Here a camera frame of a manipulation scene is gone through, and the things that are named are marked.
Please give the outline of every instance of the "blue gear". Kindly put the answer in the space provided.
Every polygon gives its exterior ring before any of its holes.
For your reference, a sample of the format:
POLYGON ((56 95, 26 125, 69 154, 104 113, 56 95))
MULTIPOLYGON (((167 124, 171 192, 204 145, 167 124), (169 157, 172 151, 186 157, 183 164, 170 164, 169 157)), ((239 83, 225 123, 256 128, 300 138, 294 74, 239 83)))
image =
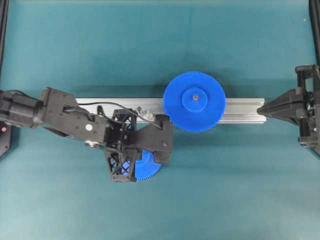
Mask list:
MULTIPOLYGON (((155 175, 162 164, 154 161, 154 155, 146 150, 142 150, 142 160, 135 161, 135 177, 137 180, 145 180, 155 175)), ((128 168, 129 164, 125 162, 124 168, 128 168)))
POLYGON ((220 83, 203 72, 176 76, 166 87, 163 108, 173 124, 187 132, 213 128, 226 108, 226 95, 220 83))

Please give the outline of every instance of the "gear teeth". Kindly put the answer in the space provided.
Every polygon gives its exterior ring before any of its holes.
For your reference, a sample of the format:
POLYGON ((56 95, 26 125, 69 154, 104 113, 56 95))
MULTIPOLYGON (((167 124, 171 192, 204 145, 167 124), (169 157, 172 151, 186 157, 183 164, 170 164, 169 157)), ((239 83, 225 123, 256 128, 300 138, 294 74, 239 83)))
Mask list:
POLYGON ((154 176, 162 167, 162 164, 154 161, 153 154, 142 150, 142 160, 135 162, 135 177, 138 181, 146 180, 154 176))
POLYGON ((156 173, 159 172, 159 170, 160 170, 161 167, 162 167, 162 165, 160 165, 160 166, 155 170, 155 172, 151 173, 149 176, 142 177, 142 178, 137 177, 136 179, 137 179, 138 181, 147 180, 147 179, 153 177, 154 175, 156 175, 156 173))
MULTIPOLYGON (((188 75, 194 74, 194 73, 196 73, 196 74, 201 74, 201 75, 205 75, 205 76, 207 76, 207 77, 215 80, 215 82, 216 82, 216 83, 218 84, 218 86, 220 87, 220 90, 221 90, 221 92, 223 93, 224 98, 226 98, 226 92, 225 92, 223 86, 220 84, 220 82, 217 81, 214 77, 212 77, 212 76, 210 76, 210 75, 208 75, 208 74, 206 74, 206 73, 204 73, 204 72, 201 72, 201 71, 188 71, 188 72, 184 72, 184 73, 182 73, 182 74, 177 75, 176 77, 174 77, 174 78, 168 83, 168 85, 166 86, 166 88, 165 88, 165 90, 164 90, 163 96, 165 96, 166 94, 168 94, 168 91, 170 91, 170 90, 169 90, 169 89, 170 89, 170 86, 174 83, 174 81, 175 81, 177 78, 183 78, 184 76, 188 76, 188 75)), ((168 111, 168 109, 167 109, 167 101, 165 100, 165 98, 163 98, 163 110, 164 110, 165 114, 167 114, 167 115, 170 117, 170 119, 171 119, 171 121, 173 122, 173 125, 174 125, 175 127, 179 128, 179 129, 181 129, 181 130, 183 130, 183 131, 185 131, 185 132, 189 132, 189 133, 206 132, 206 131, 212 129, 212 128, 218 123, 218 122, 212 123, 212 124, 210 124, 210 125, 208 125, 207 127, 204 127, 204 128, 187 128, 187 127, 184 127, 184 126, 182 126, 181 124, 176 123, 176 122, 174 122, 174 121, 172 120, 173 118, 172 118, 172 115, 169 114, 169 111, 168 111)))

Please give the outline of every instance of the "robotic arm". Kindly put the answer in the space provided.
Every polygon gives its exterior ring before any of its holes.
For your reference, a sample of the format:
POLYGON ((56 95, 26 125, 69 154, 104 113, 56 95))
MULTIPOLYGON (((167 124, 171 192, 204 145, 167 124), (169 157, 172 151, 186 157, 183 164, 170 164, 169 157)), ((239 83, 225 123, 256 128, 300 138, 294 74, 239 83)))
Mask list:
POLYGON ((97 113, 81 108, 73 95, 52 88, 44 89, 39 100, 18 90, 0 93, 0 121, 19 128, 42 126, 61 137, 102 149, 114 182, 137 180, 135 166, 142 159, 142 150, 152 152, 156 163, 169 163, 173 124, 167 115, 156 115, 154 122, 147 121, 147 126, 137 130, 139 115, 132 109, 117 109, 109 118, 98 105, 97 113))

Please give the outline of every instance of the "screw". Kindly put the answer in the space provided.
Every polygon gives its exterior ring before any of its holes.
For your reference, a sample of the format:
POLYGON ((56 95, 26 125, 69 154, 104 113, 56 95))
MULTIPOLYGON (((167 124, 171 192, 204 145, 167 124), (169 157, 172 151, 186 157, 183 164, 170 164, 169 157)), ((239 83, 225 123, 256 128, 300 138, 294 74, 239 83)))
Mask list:
POLYGON ((87 131, 91 131, 93 128, 94 128, 94 127, 93 127, 91 124, 85 125, 85 129, 86 129, 87 131))
POLYGON ((197 101, 199 99, 199 95, 198 94, 194 94, 193 95, 193 101, 197 101))

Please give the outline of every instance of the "black metal frame post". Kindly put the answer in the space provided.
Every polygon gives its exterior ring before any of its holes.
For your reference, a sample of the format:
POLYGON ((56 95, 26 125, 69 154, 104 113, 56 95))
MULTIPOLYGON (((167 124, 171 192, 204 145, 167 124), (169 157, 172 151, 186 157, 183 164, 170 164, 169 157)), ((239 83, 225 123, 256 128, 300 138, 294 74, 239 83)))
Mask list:
MULTIPOLYGON (((6 27, 8 19, 9 0, 0 0, 0 76, 4 58, 6 39, 6 27)), ((12 126, 0 121, 0 157, 2 157, 11 146, 12 126)))

